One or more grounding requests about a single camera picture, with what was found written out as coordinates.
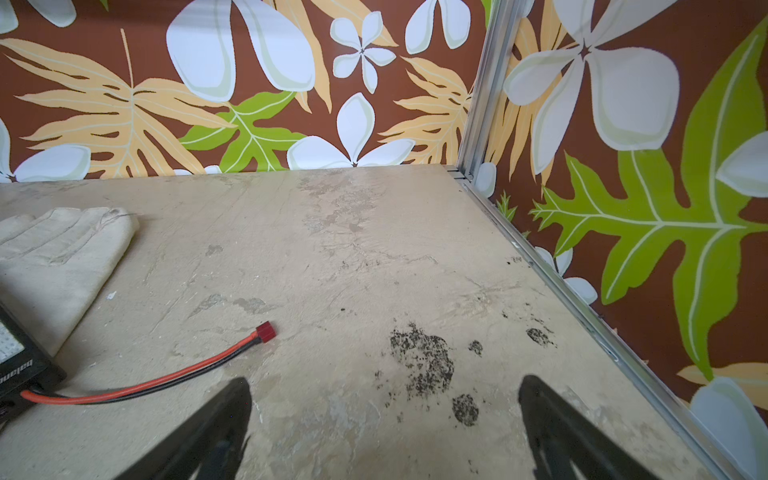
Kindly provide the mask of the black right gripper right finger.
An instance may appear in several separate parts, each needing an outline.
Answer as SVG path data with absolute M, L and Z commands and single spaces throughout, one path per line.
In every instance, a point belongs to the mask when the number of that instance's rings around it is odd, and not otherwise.
M 535 463 L 535 478 L 656 477 L 539 377 L 523 377 L 518 402 Z

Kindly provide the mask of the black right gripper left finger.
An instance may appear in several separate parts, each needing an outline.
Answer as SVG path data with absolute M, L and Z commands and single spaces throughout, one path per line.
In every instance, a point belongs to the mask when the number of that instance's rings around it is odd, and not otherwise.
M 241 465 L 252 410 L 247 380 L 231 380 L 120 479 L 233 479 Z

